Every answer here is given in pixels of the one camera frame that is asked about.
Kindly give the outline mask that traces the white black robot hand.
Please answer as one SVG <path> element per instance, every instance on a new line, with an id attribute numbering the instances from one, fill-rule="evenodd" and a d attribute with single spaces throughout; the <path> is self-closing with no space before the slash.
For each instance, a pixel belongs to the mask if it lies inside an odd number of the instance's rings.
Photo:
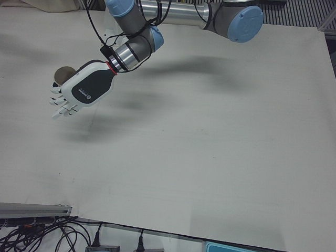
<path id="1" fill-rule="evenodd" d="M 117 73 L 111 63 L 101 60 L 91 60 L 78 70 L 69 66 L 57 69 L 51 92 L 58 97 L 51 98 L 50 104 L 58 109 L 52 118 L 68 117 L 97 103 L 112 91 Z"/>

